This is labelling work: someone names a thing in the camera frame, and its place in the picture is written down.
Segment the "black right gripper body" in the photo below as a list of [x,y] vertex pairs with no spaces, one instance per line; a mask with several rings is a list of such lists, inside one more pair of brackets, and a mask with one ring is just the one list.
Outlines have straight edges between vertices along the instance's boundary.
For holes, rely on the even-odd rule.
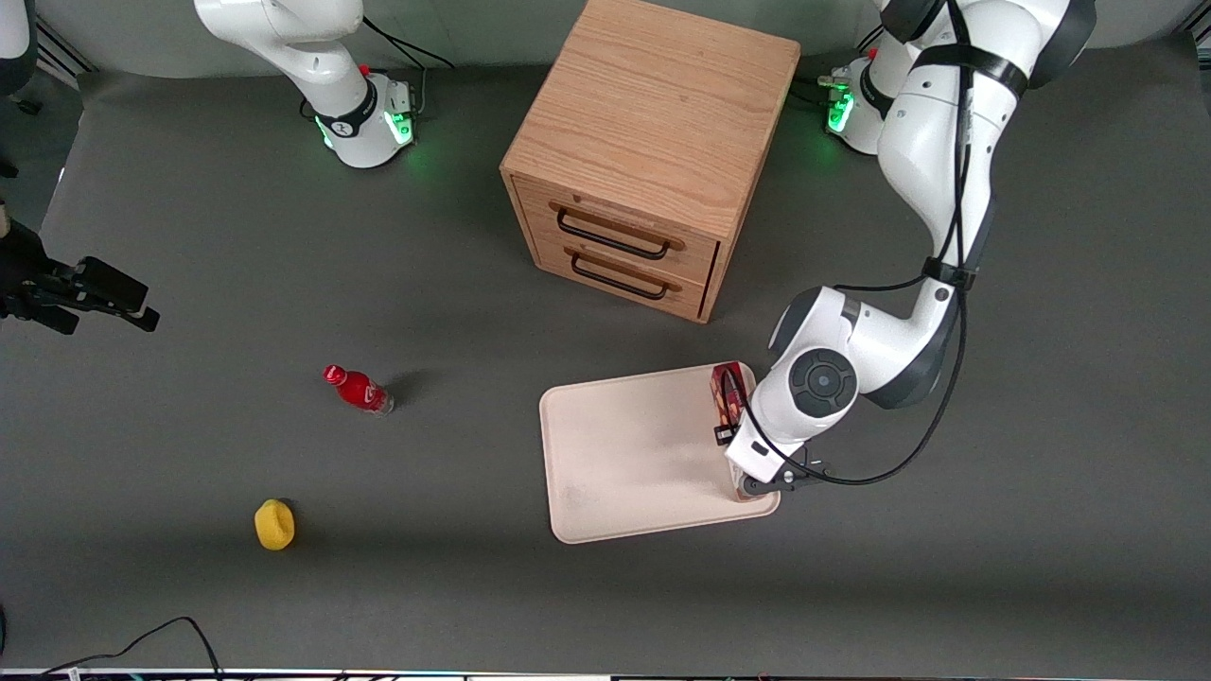
[[48,257],[42,238],[19,221],[2,221],[2,307],[59,307],[78,299],[71,279],[75,271]]

